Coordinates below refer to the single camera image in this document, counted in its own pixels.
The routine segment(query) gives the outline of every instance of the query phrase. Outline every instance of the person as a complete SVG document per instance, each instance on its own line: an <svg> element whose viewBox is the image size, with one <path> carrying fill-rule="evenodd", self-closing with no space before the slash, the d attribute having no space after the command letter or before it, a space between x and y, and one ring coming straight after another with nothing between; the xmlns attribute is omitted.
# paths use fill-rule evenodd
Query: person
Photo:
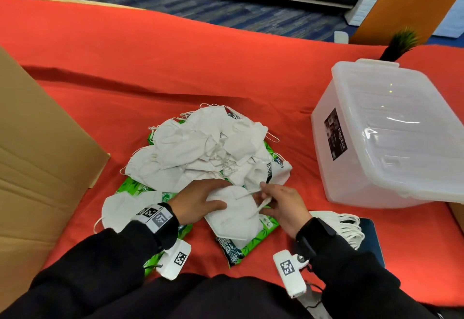
<svg viewBox="0 0 464 319"><path fill-rule="evenodd" d="M165 207L177 225L197 222L227 207L206 197L228 185L193 181ZM309 240L316 253L311 268L325 283L322 303L333 319L435 318L400 290L399 280L373 254L358 253L339 235L322 237L296 190L261 183L254 197L257 203L272 197L271 208L261 212L276 218L291 238ZM110 228L94 234L43 269L0 319L312 318L284 288L253 277L180 274L144 285L143 265L157 249L159 240L139 221L119 234Z"/></svg>

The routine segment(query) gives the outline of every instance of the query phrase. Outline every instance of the striped carpet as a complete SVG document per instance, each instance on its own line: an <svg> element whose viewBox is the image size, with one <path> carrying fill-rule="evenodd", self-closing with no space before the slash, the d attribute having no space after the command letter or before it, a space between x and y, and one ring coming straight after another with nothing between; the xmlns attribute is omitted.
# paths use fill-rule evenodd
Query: striped carpet
<svg viewBox="0 0 464 319"><path fill-rule="evenodd" d="M236 29L313 40L333 41L333 32L347 25L342 10L278 0L92 1L161 11Z"/></svg>

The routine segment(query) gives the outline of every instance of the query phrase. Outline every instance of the green plant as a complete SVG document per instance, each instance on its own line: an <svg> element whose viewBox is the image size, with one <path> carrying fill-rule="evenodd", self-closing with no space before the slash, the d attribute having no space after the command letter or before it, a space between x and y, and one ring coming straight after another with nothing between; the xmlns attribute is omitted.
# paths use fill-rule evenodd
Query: green plant
<svg viewBox="0 0 464 319"><path fill-rule="evenodd" d="M417 46L418 42L417 33L407 27L393 36L390 41L390 45L385 49L380 60L395 62L404 53Z"/></svg>

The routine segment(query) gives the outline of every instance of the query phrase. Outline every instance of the white tracking device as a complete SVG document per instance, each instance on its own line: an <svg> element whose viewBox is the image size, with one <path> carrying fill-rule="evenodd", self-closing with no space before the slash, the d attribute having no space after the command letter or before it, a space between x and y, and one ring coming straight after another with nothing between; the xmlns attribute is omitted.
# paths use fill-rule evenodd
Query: white tracking device
<svg viewBox="0 0 464 319"><path fill-rule="evenodd" d="M300 269L307 266L309 261L300 255L291 255L286 249L272 257L290 298L304 295L306 293L306 283L300 274Z"/></svg>
<svg viewBox="0 0 464 319"><path fill-rule="evenodd" d="M191 245L184 240L177 239L172 248L164 251L163 256L157 264L156 271L159 272L162 277L168 280L174 280L181 272L191 251Z"/></svg>

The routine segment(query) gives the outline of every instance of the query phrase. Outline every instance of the black sleeve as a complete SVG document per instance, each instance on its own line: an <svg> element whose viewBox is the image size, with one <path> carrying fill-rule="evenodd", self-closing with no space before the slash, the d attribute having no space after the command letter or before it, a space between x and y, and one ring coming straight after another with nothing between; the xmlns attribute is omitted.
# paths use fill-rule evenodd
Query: black sleeve
<svg viewBox="0 0 464 319"><path fill-rule="evenodd" d="M311 266L326 285L322 303L333 319L436 318L399 289L399 280L372 253L355 251L340 235L324 235L311 220L299 234L317 254Z"/></svg>
<svg viewBox="0 0 464 319"><path fill-rule="evenodd" d="M0 319L81 318L140 287L143 265L157 253L148 227L131 221L117 234L108 228L92 235L32 281L28 292Z"/></svg>

